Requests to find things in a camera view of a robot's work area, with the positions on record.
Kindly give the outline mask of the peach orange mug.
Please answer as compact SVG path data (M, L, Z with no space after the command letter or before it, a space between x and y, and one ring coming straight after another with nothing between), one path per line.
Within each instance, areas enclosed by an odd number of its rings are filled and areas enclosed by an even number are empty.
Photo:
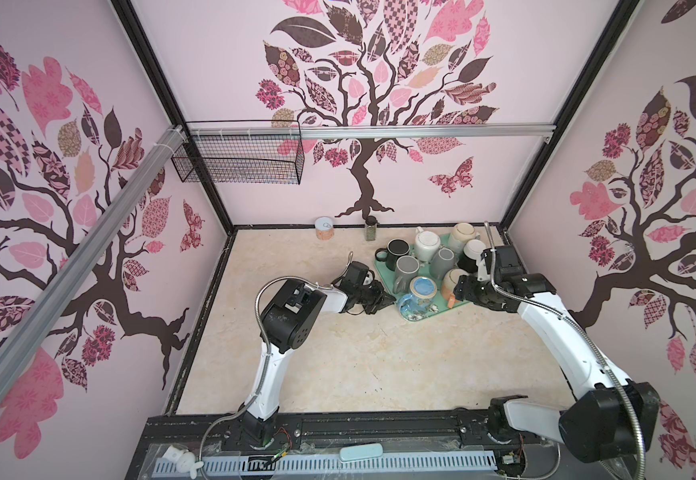
M441 289L440 289L440 294L445 301L445 304L448 309L451 309L454 307L454 305L457 303L457 299L455 298L454 295L454 290L455 287L457 286L460 278L462 276L468 276L469 273L466 272L465 270L459 269L459 268L454 268L450 271L448 271L441 284Z

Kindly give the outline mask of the green floral tray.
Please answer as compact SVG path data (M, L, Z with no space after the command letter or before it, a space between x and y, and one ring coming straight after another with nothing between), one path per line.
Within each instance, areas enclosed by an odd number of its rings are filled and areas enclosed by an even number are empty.
M454 279L456 283L459 279L457 269L438 279L430 273L430 266L423 265L415 256L413 247L408 257L413 262L402 261L401 267L391 270L386 265L391 253L382 247L375 252L374 260L377 277L405 320L419 322L467 304L454 298L452 285L444 288L447 281Z

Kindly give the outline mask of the dark grey mug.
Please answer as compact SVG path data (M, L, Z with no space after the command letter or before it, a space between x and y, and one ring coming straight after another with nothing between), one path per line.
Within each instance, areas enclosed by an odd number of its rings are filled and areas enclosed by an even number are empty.
M412 255L400 257L396 262L392 292L402 295L409 291L411 282L418 276L419 261Z

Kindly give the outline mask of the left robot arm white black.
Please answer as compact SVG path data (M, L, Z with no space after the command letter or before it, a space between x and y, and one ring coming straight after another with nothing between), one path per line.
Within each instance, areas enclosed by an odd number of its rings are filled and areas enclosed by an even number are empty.
M281 288L260 307L264 290L255 300L255 315L261 332L261 357L254 388L241 407L240 422L248 441L265 447L275 435L280 411L280 393L294 352L308 339L322 313L349 314L359 307L367 315L395 303L374 272L352 261L327 285L301 277L279 277L265 285Z

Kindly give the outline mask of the blue iridescent mug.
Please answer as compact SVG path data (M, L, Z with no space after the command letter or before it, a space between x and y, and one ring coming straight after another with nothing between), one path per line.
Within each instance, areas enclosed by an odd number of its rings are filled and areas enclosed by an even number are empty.
M397 300L397 308L408 321L420 321L433 314L437 308L434 299L438 294L438 286L429 277L418 276L410 285L409 292Z

